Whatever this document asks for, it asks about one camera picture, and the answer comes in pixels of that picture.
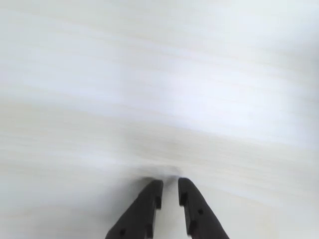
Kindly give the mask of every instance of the light wood grain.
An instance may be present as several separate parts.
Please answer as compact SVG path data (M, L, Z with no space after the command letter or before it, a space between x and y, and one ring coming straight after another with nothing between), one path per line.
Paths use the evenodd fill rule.
M102 239L176 178L232 239L318 238L315 0L0 0L0 238Z

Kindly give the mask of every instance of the white table surface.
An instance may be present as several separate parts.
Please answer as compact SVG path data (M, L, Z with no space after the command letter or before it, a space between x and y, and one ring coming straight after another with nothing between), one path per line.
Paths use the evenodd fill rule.
M231 239L319 235L319 2L0 0L0 238L103 239L178 176Z

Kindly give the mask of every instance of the wooden table surface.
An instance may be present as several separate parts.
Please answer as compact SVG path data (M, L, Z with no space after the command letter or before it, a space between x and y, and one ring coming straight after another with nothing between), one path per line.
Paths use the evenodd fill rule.
M319 235L317 0L0 0L0 238L103 239L178 176L231 239Z

